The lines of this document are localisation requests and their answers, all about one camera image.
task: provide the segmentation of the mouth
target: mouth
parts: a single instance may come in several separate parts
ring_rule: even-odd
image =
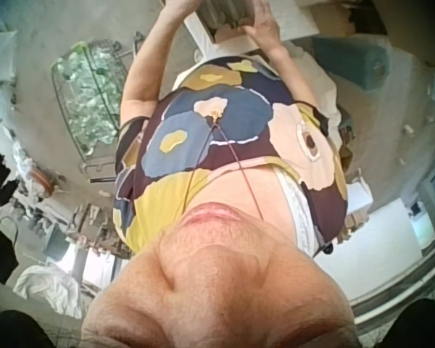
[[[187,212],[182,219],[181,226],[203,223],[215,219],[239,221],[240,214],[225,204],[215,202],[204,203],[197,205]]]

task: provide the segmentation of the patterned blouse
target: patterned blouse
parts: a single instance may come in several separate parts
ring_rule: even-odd
[[[113,211],[120,238],[140,252],[209,182],[239,170],[239,162],[280,167],[299,184],[321,249],[339,234],[347,190],[328,120],[294,101],[264,64],[226,57],[196,68],[150,118],[137,117],[121,130]]]

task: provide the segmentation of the woman's right arm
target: woman's right arm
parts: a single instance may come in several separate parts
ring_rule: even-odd
[[[253,0],[253,7],[254,24],[244,25],[242,29],[268,56],[293,99],[316,107],[318,103],[314,94],[297,64],[282,45],[280,29],[270,11],[269,0]]]

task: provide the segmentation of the short sleeve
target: short sleeve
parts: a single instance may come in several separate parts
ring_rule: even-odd
[[[127,122],[120,131],[116,151],[115,201],[113,223],[117,234],[125,242],[127,230],[135,216],[133,205],[133,177],[137,163],[138,151],[148,117],[136,117]]]

